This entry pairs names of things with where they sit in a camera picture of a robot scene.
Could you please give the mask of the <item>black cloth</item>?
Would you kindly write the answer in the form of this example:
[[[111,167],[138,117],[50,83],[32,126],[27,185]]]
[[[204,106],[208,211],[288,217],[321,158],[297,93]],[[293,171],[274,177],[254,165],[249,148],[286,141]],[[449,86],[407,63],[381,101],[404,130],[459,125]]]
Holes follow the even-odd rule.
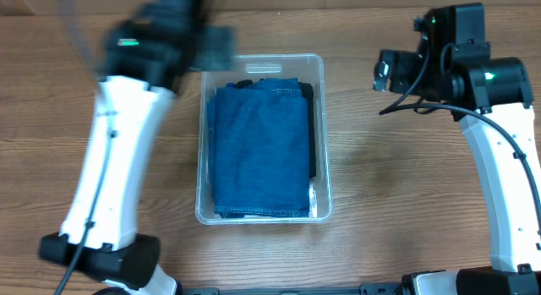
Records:
[[[308,104],[308,128],[309,128],[309,177],[317,176],[316,153],[315,153],[315,133],[314,133],[314,88],[309,83],[300,82],[297,78],[276,79],[267,78],[254,82],[251,79],[243,79],[236,83],[228,83],[227,87],[236,89],[296,89],[301,91],[301,97],[307,100]]]

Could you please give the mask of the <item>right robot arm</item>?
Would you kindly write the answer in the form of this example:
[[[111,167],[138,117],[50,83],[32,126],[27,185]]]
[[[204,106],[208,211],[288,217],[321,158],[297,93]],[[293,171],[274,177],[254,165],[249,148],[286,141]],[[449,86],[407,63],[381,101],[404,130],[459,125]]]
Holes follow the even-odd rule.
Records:
[[[475,160],[489,218],[490,263],[405,275],[398,294],[537,294],[540,163],[533,91],[515,57],[493,58],[481,3],[433,8],[415,19],[416,52],[384,50],[374,88],[397,94],[390,112],[447,110]]]

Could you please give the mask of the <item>clear plastic storage container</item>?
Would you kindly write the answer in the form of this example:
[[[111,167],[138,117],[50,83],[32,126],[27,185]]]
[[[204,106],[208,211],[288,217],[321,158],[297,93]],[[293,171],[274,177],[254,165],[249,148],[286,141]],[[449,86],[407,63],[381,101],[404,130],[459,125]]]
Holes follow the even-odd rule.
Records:
[[[265,78],[290,79],[312,85],[314,90],[314,147],[316,176],[310,180],[307,217],[245,216],[222,218],[214,212],[209,164],[208,102],[216,89],[229,83]],[[313,53],[237,55],[227,72],[203,72],[201,78],[199,149],[195,216],[204,225],[321,224],[331,217],[333,196],[325,107],[325,67]]]

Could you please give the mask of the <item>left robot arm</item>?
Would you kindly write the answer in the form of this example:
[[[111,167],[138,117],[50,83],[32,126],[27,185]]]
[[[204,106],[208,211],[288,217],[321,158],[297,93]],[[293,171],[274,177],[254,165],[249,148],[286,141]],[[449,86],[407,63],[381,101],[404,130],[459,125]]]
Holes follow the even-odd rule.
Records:
[[[155,0],[105,39],[79,184],[60,230],[41,239],[39,255],[104,283],[107,294],[183,290],[160,267],[160,240],[139,233],[137,215],[153,144],[183,76],[232,67],[234,33],[210,24],[211,4]]]

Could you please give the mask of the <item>blue denim jeans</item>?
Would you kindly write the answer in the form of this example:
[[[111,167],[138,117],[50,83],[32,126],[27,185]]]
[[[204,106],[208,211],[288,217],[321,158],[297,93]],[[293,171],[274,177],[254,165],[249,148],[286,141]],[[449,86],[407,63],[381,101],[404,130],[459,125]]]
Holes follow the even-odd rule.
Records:
[[[208,103],[214,212],[309,214],[309,102],[292,79],[228,84]]]

